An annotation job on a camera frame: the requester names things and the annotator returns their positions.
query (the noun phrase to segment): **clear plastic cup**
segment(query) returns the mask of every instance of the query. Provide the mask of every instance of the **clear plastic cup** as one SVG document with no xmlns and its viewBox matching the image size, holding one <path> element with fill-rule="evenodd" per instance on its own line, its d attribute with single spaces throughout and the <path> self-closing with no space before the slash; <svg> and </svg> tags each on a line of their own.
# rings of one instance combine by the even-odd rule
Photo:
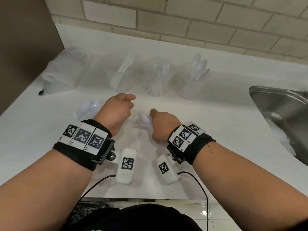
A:
<svg viewBox="0 0 308 231">
<path fill-rule="evenodd" d="M 192 65 L 191 63 L 184 64 L 179 70 L 179 80 L 175 87 L 178 95 L 185 100 L 194 100 L 204 89 L 212 78 L 211 72 L 209 72 L 203 79 L 196 81 L 191 80 Z"/>
<path fill-rule="evenodd" d="M 133 62 L 125 72 L 117 72 L 120 66 L 123 64 L 126 54 L 112 53 L 102 57 L 101 65 L 103 73 L 110 83 L 111 79 L 116 75 L 120 80 L 116 88 L 109 88 L 115 92 L 128 92 L 136 84 L 137 75 L 142 73 L 140 62 L 137 60 Z"/>
<path fill-rule="evenodd" d="M 150 59 L 144 63 L 143 86 L 147 94 L 160 97 L 169 88 L 170 81 L 175 74 L 175 66 L 170 63 L 166 73 L 162 73 L 161 60 Z"/>
</svg>

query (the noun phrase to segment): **sink basin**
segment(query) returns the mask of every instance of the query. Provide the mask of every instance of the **sink basin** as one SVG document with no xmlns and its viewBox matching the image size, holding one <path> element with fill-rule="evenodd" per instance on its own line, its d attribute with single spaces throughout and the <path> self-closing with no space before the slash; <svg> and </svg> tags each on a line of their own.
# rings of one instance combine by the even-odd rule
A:
<svg viewBox="0 0 308 231">
<path fill-rule="evenodd" d="M 285 136 L 292 155 L 308 166 L 308 93 L 263 86 L 249 93 L 280 142 Z"/>
</svg>

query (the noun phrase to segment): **hand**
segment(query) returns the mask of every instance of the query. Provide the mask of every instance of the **hand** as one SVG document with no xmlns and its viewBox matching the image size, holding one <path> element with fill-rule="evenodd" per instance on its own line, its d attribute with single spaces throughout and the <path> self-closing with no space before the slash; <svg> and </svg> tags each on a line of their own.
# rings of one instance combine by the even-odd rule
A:
<svg viewBox="0 0 308 231">
<path fill-rule="evenodd" d="M 110 97 L 93 119 L 106 127 L 112 136 L 115 136 L 131 115 L 130 110 L 134 107 L 132 103 L 134 99 L 136 99 L 135 95 L 125 93 Z"/>
<path fill-rule="evenodd" d="M 151 109 L 150 115 L 154 129 L 152 134 L 154 140 L 167 141 L 171 132 L 182 125 L 176 116 L 168 112 L 158 112 L 156 109 Z"/>
</svg>

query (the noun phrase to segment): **tile backsplash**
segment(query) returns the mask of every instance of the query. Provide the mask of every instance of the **tile backsplash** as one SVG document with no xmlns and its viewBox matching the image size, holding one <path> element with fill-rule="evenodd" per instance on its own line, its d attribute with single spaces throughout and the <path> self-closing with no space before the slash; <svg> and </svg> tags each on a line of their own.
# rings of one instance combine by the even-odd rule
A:
<svg viewBox="0 0 308 231">
<path fill-rule="evenodd" d="M 308 0 L 45 0 L 52 19 L 308 65 Z"/>
</svg>

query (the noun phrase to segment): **wristband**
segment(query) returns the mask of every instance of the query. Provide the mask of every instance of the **wristband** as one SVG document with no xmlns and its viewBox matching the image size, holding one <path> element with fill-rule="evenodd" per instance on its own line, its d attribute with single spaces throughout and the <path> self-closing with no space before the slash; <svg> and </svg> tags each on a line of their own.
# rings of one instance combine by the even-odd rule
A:
<svg viewBox="0 0 308 231">
<path fill-rule="evenodd" d="M 210 142 L 216 140 L 196 124 L 187 122 L 172 131 L 168 138 L 167 149 L 179 164 L 187 161 L 192 165 L 201 149 Z"/>
<path fill-rule="evenodd" d="M 102 164 L 109 152 L 114 150 L 114 140 L 110 131 L 95 120 L 73 121 L 53 149 L 94 171 L 96 165 Z"/>
</svg>

